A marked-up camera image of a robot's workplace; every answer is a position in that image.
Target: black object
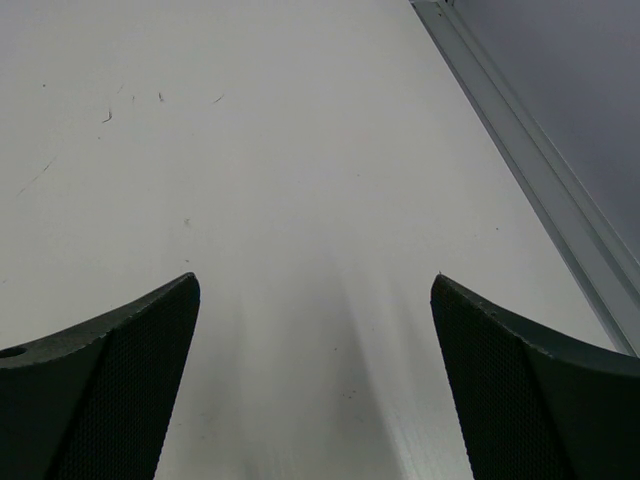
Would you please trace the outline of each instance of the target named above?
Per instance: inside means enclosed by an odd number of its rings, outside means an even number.
[[[640,478],[640,360],[442,275],[431,307],[476,480]]]
[[[0,479],[152,479],[199,304],[187,274],[0,351]]]

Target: gray wall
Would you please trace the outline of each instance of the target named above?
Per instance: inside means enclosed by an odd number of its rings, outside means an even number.
[[[455,8],[640,258],[640,0]]]

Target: white table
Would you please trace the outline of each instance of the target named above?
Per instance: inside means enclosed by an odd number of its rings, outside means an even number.
[[[470,479],[440,270],[612,348],[406,0],[5,2],[0,104],[0,347],[201,281],[158,479]]]

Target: metal edge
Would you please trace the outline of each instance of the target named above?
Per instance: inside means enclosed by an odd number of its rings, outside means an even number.
[[[614,345],[637,356],[637,261],[453,8],[413,7]]]

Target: scuff mark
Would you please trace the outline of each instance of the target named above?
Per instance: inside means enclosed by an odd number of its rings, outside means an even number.
[[[58,158],[57,156],[53,157],[53,160],[51,160],[49,163],[47,163],[47,166],[44,167],[44,169],[42,169],[42,171],[38,175],[33,177],[29,183],[27,183],[24,187],[22,187],[22,190],[20,190],[18,192],[18,195],[16,195],[16,198],[18,198],[20,195],[22,195],[22,192],[24,192],[27,188],[29,188],[33,184],[33,182],[38,180],[42,176],[42,174],[44,174],[44,172],[49,170],[49,167],[53,164],[53,162],[55,162],[57,160],[57,158]]]
[[[109,120],[113,118],[113,114],[111,113],[111,108],[109,108],[109,117],[106,120],[103,120],[102,123],[107,123]]]

